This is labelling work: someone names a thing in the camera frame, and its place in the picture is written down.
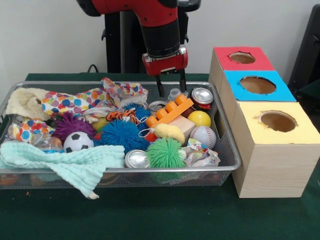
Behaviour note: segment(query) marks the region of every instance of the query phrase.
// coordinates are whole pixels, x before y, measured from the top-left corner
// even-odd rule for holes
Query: baseball
[[[190,138],[198,140],[200,143],[206,145],[209,149],[213,149],[217,141],[215,132],[207,126],[197,126],[191,132]]]

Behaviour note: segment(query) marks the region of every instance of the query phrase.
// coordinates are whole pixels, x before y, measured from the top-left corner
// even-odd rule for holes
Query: metal tray
[[[166,101],[159,97],[156,82],[141,82],[149,90],[148,103]],[[178,82],[163,82],[165,95],[172,88],[179,87]],[[60,93],[77,94],[101,87],[99,81],[24,81],[15,84],[0,106],[0,144],[4,141],[8,127],[17,115],[6,115],[5,109],[11,93],[17,88],[40,88]],[[187,82],[190,92],[193,88],[206,88],[213,93],[209,115],[213,121],[211,128],[217,140],[214,151],[221,160],[217,167],[185,168],[110,168],[97,187],[163,187],[163,186],[221,186],[231,171],[241,165],[241,157],[232,135],[216,88],[208,82]],[[0,169],[0,189],[61,189],[73,188],[66,181],[47,169]]]

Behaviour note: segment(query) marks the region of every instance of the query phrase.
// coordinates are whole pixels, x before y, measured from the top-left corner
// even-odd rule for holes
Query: green tablecloth
[[[141,74],[29,74],[28,81],[152,81]],[[207,74],[188,74],[207,81]],[[178,81],[179,76],[163,77]],[[222,187],[0,191],[0,239],[320,239],[320,170],[301,198],[239,199],[231,177]]]

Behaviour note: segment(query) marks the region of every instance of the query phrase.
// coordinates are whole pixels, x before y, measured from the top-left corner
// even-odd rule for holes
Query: green spiky ball
[[[151,168],[184,168],[184,156],[179,152],[181,143],[172,138],[159,138],[146,150]]]

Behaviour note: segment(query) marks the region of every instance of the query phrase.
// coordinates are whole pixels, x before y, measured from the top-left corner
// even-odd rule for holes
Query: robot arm
[[[120,11],[133,11],[140,22],[147,53],[142,60],[149,76],[155,76],[161,97],[164,88],[160,74],[180,71],[180,88],[186,90],[185,68],[188,53],[180,45],[178,0],[77,0],[83,11],[92,17]],[[182,1],[186,8],[201,0]]]

